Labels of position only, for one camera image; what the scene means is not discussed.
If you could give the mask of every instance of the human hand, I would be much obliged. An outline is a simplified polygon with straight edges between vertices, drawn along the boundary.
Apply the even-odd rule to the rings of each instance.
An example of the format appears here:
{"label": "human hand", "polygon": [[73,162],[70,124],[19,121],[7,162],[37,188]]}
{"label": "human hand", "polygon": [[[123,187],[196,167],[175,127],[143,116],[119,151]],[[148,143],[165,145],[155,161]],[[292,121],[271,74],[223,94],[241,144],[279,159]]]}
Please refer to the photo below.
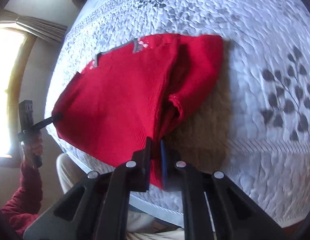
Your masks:
{"label": "human hand", "polygon": [[37,168],[36,164],[33,163],[33,155],[35,154],[38,156],[42,156],[43,154],[41,132],[32,137],[29,142],[22,142],[21,145],[23,150],[24,162],[32,168]]}

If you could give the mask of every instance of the silver screw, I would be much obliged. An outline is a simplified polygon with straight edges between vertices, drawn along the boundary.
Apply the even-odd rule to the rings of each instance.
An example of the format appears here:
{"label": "silver screw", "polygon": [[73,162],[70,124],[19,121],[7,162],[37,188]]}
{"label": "silver screw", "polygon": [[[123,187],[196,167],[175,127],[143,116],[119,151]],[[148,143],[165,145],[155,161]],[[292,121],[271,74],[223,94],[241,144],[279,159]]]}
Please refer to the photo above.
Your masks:
{"label": "silver screw", "polygon": [[90,172],[88,172],[87,177],[89,179],[95,179],[98,177],[98,172],[97,171],[90,171]]}
{"label": "silver screw", "polygon": [[222,178],[224,178],[224,173],[222,173],[221,171],[215,171],[214,177],[217,179],[222,179]]}
{"label": "silver screw", "polygon": [[186,166],[186,162],[178,161],[176,163],[176,167],[178,167],[178,168],[184,168],[185,166]]}
{"label": "silver screw", "polygon": [[127,168],[133,168],[133,167],[135,167],[136,166],[136,162],[134,162],[134,161],[128,161],[128,162],[126,162],[126,167]]}

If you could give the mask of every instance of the window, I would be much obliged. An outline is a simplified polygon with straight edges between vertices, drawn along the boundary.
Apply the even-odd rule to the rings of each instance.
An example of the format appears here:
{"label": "window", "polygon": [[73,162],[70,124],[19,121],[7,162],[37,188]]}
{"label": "window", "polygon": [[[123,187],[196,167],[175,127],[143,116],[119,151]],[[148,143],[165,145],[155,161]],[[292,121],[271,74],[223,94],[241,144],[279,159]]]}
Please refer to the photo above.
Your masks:
{"label": "window", "polygon": [[0,166],[20,165],[18,103],[22,76],[35,37],[0,29]]}

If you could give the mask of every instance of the white quilt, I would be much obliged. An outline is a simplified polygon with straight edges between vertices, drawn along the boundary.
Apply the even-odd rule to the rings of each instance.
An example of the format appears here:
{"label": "white quilt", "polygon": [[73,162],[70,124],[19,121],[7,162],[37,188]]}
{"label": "white quilt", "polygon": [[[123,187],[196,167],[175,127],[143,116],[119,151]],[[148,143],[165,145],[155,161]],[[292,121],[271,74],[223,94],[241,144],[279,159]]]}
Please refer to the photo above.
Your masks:
{"label": "white quilt", "polygon": [[[220,78],[166,142],[202,171],[222,170],[282,227],[310,210],[310,14],[300,0],[88,0],[68,33],[45,117],[97,53],[156,33],[219,34]],[[48,132],[87,170],[113,170]],[[152,186],[130,203],[183,225],[180,193]]]}

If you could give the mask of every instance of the red sleeve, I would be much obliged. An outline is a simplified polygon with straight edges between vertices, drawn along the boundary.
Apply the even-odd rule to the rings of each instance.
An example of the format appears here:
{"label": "red sleeve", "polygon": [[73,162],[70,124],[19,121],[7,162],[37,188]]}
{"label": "red sleeve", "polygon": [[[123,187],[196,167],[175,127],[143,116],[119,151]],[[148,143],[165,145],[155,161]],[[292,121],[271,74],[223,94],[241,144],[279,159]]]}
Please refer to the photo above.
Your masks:
{"label": "red sleeve", "polygon": [[20,187],[1,209],[3,215],[19,235],[38,217],[41,208],[42,184],[38,169],[22,163]]}

